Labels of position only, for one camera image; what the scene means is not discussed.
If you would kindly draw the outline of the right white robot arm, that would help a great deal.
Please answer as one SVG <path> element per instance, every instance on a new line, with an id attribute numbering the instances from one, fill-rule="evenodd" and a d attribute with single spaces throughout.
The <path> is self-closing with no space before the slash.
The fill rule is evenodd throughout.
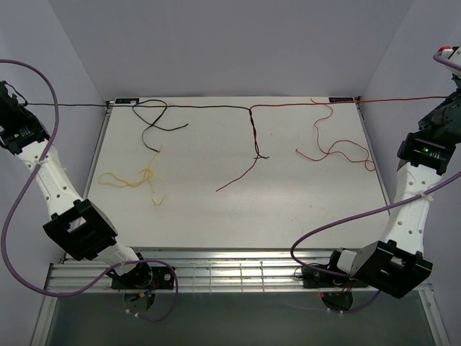
<path id="1" fill-rule="evenodd" d="M 410 202 L 390 213 L 380 240 L 358 251 L 333 252 L 325 269 L 330 284 L 342 286 L 354 278 L 402 298 L 430 276 L 433 264 L 423 258 L 431 202 L 425 192 L 439 183 L 460 143 L 460 90 L 451 93 L 418 126 L 398 149 L 394 201 Z"/>

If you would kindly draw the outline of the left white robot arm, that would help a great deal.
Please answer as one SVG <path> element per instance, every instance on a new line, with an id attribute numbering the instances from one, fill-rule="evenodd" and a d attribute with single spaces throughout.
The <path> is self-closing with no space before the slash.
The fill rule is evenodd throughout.
<path id="1" fill-rule="evenodd" d="M 109 276 L 129 288 L 144 288 L 153 271 L 140 262 L 130 247 L 117 242 L 117 231 L 107 216 L 77 193 L 49 144 L 42 123 L 1 82 L 1 147 L 16 156 L 29 170 L 37 168 L 35 180 L 45 198 L 50 220 L 45 233 L 75 260 L 99 260 L 113 266 Z"/>

